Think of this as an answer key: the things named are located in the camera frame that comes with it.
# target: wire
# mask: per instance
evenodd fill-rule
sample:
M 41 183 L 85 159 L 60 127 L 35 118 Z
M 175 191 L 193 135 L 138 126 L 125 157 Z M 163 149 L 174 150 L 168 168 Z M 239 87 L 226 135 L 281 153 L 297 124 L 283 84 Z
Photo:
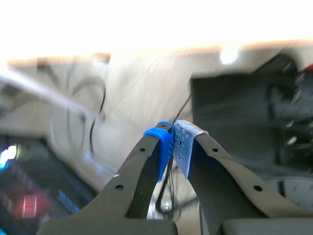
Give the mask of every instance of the wire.
M 179 112 L 177 113 L 176 117 L 174 118 L 173 123 L 178 119 L 178 117 L 180 116 L 181 112 L 183 111 L 183 109 L 186 107 L 187 103 L 189 102 L 191 98 L 191 94 L 189 95 L 188 99 L 185 101 L 185 103 L 183 104 L 183 106 L 180 108 Z
M 184 104 L 180 108 L 179 112 L 177 113 L 176 117 L 174 118 L 173 123 L 178 119 L 178 117 L 180 116 L 181 112 L 186 107 L 187 103 L 189 102 L 190 98 L 191 98 L 191 94 L 189 95 L 187 100 L 184 102 Z M 170 158 L 170 161 L 169 161 L 169 163 L 167 165 L 167 170 L 166 170 L 166 173 L 165 173 L 165 177 L 164 177 L 164 181 L 163 181 L 160 193 L 159 193 L 159 195 L 157 197 L 157 200 L 156 200 L 156 210 L 158 212 L 160 212 L 163 215 L 164 218 L 168 217 L 169 219 L 173 219 L 175 201 L 177 201 L 176 197 L 175 197 L 173 174 L 174 174 L 174 172 L 176 171 L 176 169 L 178 167 L 175 167 L 174 170 L 172 170 L 173 160 L 174 160 L 174 156 L 172 155 L 171 158 Z M 163 199 L 164 191 L 165 191 L 166 185 L 168 184 L 168 179 L 169 178 L 170 178 L 169 189 L 170 189 L 170 194 L 171 194 L 172 209 L 170 211 L 166 211 L 165 212 L 165 211 L 163 211 L 161 209 L 161 201 Z
M 67 72 L 67 77 L 66 77 L 66 90 L 67 91 L 69 89 L 69 82 L 70 82 L 70 80 L 72 78 L 72 75 L 73 75 L 73 72 L 75 70 L 75 67 L 76 67 L 76 62 L 74 62 L 72 64 L 72 66 L 70 67 L 70 69 Z M 50 65 L 40 66 L 40 67 L 38 67 L 38 69 L 40 69 L 42 71 L 46 71 L 47 74 L 49 75 L 51 81 L 57 87 L 59 87 L 60 79 L 54 73 L 54 71 L 52 70 Z M 90 85 L 98 85 L 98 86 L 100 86 L 103 89 L 103 96 L 102 96 L 102 101 L 101 101 L 101 105 L 100 105 L 100 109 L 99 109 L 99 113 L 101 113 L 102 109 L 103 109 L 103 106 L 104 106 L 104 101 L 105 101 L 105 98 L 106 98 L 106 86 L 105 86 L 104 81 L 101 78 L 98 78 L 98 77 L 94 77 L 94 78 L 87 77 L 87 78 L 85 78 L 83 81 L 81 81 L 79 84 L 77 84 L 73 88 L 73 92 L 72 92 L 71 96 L 74 96 L 80 90 L 82 90 L 84 87 L 90 86 Z M 70 112 L 68 110 L 68 113 L 67 113 L 67 134 L 68 134 L 69 141 L 71 142 L 72 145 L 74 145 L 73 144 L 73 140 L 72 140 L 72 135 L 71 135 L 70 118 L 69 117 L 70 117 Z M 86 119 L 85 119 L 84 116 L 81 117 L 81 120 L 83 121 L 83 123 L 86 122 Z M 90 128 L 90 132 L 89 132 L 90 152 L 92 154 L 94 154 L 94 148 L 93 148 L 93 142 L 92 142 L 92 133 L 93 133 L 93 129 L 94 129 L 94 126 L 95 126 L 95 122 L 96 122 L 96 119 L 93 120 L 91 128 Z M 81 149 L 83 148 L 84 139 L 85 139 L 85 127 L 84 127 L 84 132 L 83 132 L 82 143 L 81 143 L 81 146 L 80 146 Z

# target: blue gripper pad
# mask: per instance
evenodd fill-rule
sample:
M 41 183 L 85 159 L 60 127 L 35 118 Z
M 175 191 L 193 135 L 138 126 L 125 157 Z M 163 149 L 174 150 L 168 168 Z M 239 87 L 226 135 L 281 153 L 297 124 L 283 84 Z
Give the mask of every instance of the blue gripper pad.
M 161 121 L 158 124 L 171 124 L 172 133 L 168 133 L 167 130 L 164 130 L 158 127 L 153 127 L 150 130 L 145 131 L 143 136 L 145 135 L 155 136 L 155 137 L 158 137 L 161 141 L 159 166 L 158 166 L 158 182 L 160 182 L 162 180 L 162 176 L 165 171 L 166 165 L 173 154 L 174 129 L 173 129 L 173 124 L 170 121 Z

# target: ceiling light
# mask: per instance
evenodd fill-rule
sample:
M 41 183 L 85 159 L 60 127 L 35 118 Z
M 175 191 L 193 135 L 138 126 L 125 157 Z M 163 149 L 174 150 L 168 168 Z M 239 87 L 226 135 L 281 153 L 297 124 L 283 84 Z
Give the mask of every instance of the ceiling light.
M 231 64 L 238 57 L 237 47 L 224 47 L 222 48 L 220 59 L 223 64 Z

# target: metal rod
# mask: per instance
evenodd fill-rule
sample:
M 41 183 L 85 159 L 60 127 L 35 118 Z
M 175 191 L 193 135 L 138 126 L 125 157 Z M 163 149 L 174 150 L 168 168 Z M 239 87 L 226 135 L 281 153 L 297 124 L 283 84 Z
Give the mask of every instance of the metal rod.
M 77 103 L 66 95 L 54 91 L 45 84 L 37 81 L 33 77 L 23 74 L 6 64 L 0 64 L 0 80 L 16 87 L 26 93 L 37 96 L 51 104 L 57 105 L 64 109 L 70 109 L 78 115 L 85 115 L 89 118 L 103 120 L 103 118 L 95 111 L 90 110 L 83 105 Z

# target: blurry background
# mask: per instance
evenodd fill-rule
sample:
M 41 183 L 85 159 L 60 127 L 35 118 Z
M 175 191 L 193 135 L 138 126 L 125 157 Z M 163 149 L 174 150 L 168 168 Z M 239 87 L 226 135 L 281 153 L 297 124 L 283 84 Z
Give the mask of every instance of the blurry background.
M 73 169 L 91 191 L 100 191 L 145 130 L 161 120 L 174 120 L 190 96 L 191 77 L 251 73 L 278 53 L 292 56 L 299 71 L 313 63 L 313 46 L 286 42 L 278 47 L 258 49 L 225 47 L 206 53 L 112 53 L 90 60 L 71 57 L 61 62 L 44 60 L 14 65 L 14 69 L 34 81 L 99 114 L 96 119 L 92 115 L 85 117 L 1 82 L 0 130 L 4 136 L 44 138 L 57 159 Z M 179 118 L 193 121 L 191 100 Z M 195 197 L 179 170 L 172 177 L 176 203 Z M 153 208 L 160 185 L 152 197 L 150 218 L 162 218 Z M 170 209 L 169 190 L 164 198 L 162 205 L 165 210 Z M 175 215 L 179 234 L 200 234 L 200 214 L 195 202 Z

